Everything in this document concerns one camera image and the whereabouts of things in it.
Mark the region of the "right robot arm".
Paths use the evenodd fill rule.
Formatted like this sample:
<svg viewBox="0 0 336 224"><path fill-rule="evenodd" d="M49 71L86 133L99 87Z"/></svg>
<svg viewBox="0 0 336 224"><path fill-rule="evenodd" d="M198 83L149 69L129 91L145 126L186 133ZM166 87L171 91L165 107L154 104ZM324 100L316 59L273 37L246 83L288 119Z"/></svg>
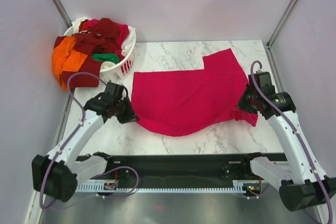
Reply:
<svg viewBox="0 0 336 224"><path fill-rule="evenodd" d="M327 175L309 147L291 96L276 92L269 72L250 74L248 80L237 106L265 118L281 144L289 170L262 153L251 153L243 158L241 174L248 179L263 178L279 192L289 211L329 203L335 195L335 178Z"/></svg>

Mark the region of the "magenta t shirt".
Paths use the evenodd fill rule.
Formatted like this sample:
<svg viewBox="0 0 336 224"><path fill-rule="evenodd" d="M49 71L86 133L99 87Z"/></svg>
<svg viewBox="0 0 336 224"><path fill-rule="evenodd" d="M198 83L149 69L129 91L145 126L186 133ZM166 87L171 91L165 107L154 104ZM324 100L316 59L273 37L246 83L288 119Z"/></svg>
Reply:
<svg viewBox="0 0 336 224"><path fill-rule="evenodd" d="M256 126L237 107L248 80L231 49L203 57L204 69L135 72L131 103L146 130L179 137L230 120Z"/></svg>

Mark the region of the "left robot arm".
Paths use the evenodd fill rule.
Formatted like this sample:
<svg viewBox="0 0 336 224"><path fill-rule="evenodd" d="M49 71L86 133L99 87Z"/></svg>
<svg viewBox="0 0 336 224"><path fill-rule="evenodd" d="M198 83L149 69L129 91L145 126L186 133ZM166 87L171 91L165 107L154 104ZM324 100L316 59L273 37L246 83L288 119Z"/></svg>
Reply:
<svg viewBox="0 0 336 224"><path fill-rule="evenodd" d="M121 124L135 122L134 112L125 86L108 82L105 90L82 106L82 117L72 130L45 156L32 160L33 188L40 195L67 202L78 186L101 175L111 178L115 165L105 153L92 154L77 162L82 149L108 119L115 117Z"/></svg>

